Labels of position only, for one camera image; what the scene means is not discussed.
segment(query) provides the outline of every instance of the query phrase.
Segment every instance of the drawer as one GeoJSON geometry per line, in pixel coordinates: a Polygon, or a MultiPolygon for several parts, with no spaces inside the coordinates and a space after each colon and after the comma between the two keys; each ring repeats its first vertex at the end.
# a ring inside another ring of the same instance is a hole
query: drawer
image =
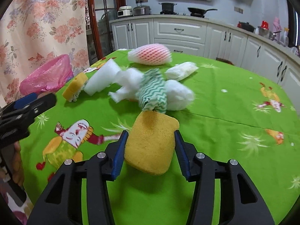
{"type": "Polygon", "coordinates": [[[171,52],[185,53],[199,57],[203,57],[204,55],[204,44],[167,39],[154,39],[154,43],[165,45],[171,52]]]}
{"type": "Polygon", "coordinates": [[[205,44],[207,23],[185,19],[154,19],[154,38],[205,44]]]}

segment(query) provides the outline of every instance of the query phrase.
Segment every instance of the pink bottle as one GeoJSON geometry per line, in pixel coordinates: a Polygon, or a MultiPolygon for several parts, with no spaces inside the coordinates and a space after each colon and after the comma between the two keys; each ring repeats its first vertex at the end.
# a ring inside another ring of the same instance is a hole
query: pink bottle
{"type": "MultiPolygon", "coordinates": [[[[282,31],[282,27],[280,26],[279,18],[275,18],[273,22],[273,33],[277,31],[282,31]]],[[[275,40],[280,41],[280,33],[275,34],[275,40]]]]}

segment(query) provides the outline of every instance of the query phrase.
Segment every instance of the metal screw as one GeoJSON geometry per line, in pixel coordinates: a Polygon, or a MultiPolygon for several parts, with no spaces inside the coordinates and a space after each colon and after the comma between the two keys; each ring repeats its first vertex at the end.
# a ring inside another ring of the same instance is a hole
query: metal screw
{"type": "Polygon", "coordinates": [[[99,153],[97,154],[97,157],[98,157],[98,158],[104,158],[104,157],[106,157],[106,154],[105,154],[105,152],[99,152],[99,153]]]}
{"type": "Polygon", "coordinates": [[[196,157],[197,157],[198,159],[203,159],[203,158],[205,157],[205,154],[199,152],[199,153],[196,154],[196,157]]]}
{"type": "Polygon", "coordinates": [[[72,159],[66,159],[65,161],[64,161],[64,164],[65,165],[70,165],[72,163],[72,159]]]}
{"type": "Polygon", "coordinates": [[[235,160],[235,159],[231,159],[229,162],[230,162],[230,164],[233,165],[233,166],[238,165],[238,161],[235,160]]]}

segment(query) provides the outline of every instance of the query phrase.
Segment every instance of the blue gripper pad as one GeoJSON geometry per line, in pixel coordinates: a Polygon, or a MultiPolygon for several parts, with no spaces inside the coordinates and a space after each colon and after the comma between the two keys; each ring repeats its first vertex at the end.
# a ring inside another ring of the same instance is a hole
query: blue gripper pad
{"type": "Polygon", "coordinates": [[[28,105],[29,103],[35,101],[38,98],[38,95],[36,93],[31,93],[27,96],[24,96],[23,98],[17,100],[13,106],[14,109],[18,110],[18,109],[22,109],[23,107],[25,107],[26,105],[28,105]]]}
{"type": "Polygon", "coordinates": [[[178,130],[175,131],[175,152],[179,162],[180,170],[186,180],[191,177],[189,159],[183,145],[185,142],[178,130]]]}
{"type": "Polygon", "coordinates": [[[119,148],[115,154],[115,157],[113,159],[113,167],[112,167],[112,180],[116,180],[116,178],[120,175],[122,165],[124,162],[124,151],[125,151],[125,144],[128,138],[128,132],[123,131],[120,138],[119,138],[119,148]]]}

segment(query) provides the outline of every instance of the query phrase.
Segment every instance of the human hand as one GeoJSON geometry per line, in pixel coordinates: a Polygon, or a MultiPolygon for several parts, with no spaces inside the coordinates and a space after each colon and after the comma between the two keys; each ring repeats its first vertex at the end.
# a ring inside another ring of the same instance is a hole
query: human hand
{"type": "MultiPolygon", "coordinates": [[[[13,181],[19,186],[22,186],[24,183],[24,170],[23,170],[22,160],[21,160],[20,143],[18,141],[15,142],[14,147],[15,147],[15,155],[13,157],[13,163],[12,163],[13,181]]],[[[4,179],[5,176],[6,176],[5,171],[2,168],[0,168],[0,178],[4,179]]]]}

